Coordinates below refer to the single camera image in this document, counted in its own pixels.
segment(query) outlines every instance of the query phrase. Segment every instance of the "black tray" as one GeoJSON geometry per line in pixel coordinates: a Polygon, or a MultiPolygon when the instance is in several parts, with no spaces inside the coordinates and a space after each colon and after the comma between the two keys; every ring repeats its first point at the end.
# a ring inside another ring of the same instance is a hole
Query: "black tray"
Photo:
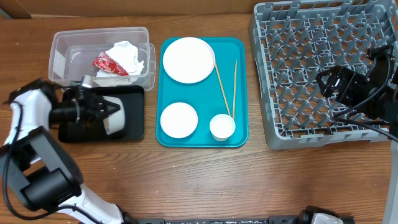
{"type": "MultiPolygon", "coordinates": [[[[62,101],[70,100],[74,89],[65,91],[62,101]]],[[[124,106],[126,124],[116,133],[107,135],[102,121],[84,125],[66,122],[59,126],[61,142],[140,140],[144,137],[144,89],[141,86],[116,86],[93,88],[97,95],[119,98],[124,106]]]]}

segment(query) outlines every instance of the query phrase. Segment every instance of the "clear plastic container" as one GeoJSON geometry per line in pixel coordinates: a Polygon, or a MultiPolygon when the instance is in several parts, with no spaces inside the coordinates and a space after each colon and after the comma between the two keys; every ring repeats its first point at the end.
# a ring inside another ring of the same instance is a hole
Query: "clear plastic container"
{"type": "Polygon", "coordinates": [[[129,41],[138,48],[138,61],[144,61],[140,75],[95,78],[96,86],[140,85],[151,90],[155,83],[155,48],[149,43],[145,27],[122,27],[57,32],[54,36],[49,78],[60,85],[81,80],[84,75],[95,77],[98,71],[94,59],[113,47],[114,43],[129,41]]]}

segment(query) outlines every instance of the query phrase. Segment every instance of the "large white plate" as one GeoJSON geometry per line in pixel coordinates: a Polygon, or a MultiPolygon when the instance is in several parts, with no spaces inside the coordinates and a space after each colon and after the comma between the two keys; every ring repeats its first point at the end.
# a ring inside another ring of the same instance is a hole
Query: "large white plate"
{"type": "Polygon", "coordinates": [[[185,138],[192,134],[198,125],[198,114],[186,103],[173,103],[163,110],[160,126],[172,138],[185,138]]]}
{"type": "Polygon", "coordinates": [[[166,73],[180,83],[197,83],[211,74],[216,64],[213,49],[204,40],[185,37],[172,42],[163,54],[166,73]]]}

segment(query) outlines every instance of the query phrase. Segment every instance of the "crumpled paper towel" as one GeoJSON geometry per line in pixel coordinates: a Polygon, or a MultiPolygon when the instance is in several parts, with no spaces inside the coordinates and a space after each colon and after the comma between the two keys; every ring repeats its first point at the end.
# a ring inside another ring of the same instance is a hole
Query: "crumpled paper towel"
{"type": "MultiPolygon", "coordinates": [[[[128,41],[115,43],[114,47],[105,53],[122,66],[129,76],[140,75],[142,69],[144,69],[144,61],[138,62],[138,48],[128,41]]],[[[120,75],[99,70],[96,77],[120,77],[120,75]]],[[[130,85],[136,80],[137,78],[126,77],[123,79],[95,80],[95,82],[99,86],[117,86],[130,85]]]]}

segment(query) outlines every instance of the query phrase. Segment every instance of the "dish rack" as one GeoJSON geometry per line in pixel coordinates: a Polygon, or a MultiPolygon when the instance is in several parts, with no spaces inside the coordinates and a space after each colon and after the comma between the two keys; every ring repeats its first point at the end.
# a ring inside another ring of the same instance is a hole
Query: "dish rack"
{"type": "MultiPolygon", "coordinates": [[[[270,148],[387,140],[357,125],[333,123],[333,115],[346,107],[335,101],[336,95],[324,98],[315,77],[335,65],[366,74],[370,46],[392,44],[397,57],[397,13],[391,0],[282,1],[254,7],[249,35],[270,148]]],[[[351,119],[369,120],[361,113],[351,119]]]]}

